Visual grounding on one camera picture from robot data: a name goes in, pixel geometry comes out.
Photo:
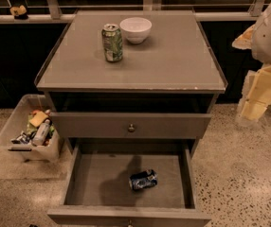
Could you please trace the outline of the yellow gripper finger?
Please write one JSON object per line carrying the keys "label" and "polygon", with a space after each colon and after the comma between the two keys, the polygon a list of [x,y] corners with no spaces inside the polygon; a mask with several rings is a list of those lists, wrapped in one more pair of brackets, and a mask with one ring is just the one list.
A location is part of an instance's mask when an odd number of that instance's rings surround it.
{"label": "yellow gripper finger", "polygon": [[257,72],[248,71],[242,98],[237,108],[238,120],[256,122],[271,105],[271,64],[264,64]]}
{"label": "yellow gripper finger", "polygon": [[243,34],[233,41],[232,46],[242,50],[251,49],[253,29],[254,27],[250,26]]}

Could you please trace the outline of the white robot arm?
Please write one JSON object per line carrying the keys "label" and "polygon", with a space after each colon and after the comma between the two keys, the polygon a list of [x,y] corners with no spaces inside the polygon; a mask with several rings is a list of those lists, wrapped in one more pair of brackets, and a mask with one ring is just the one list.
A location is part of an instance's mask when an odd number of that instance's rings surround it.
{"label": "white robot arm", "polygon": [[257,22],[236,38],[232,46],[250,49],[262,63],[257,72],[249,70],[244,79],[237,120],[244,125],[257,122],[271,105],[271,3]]}

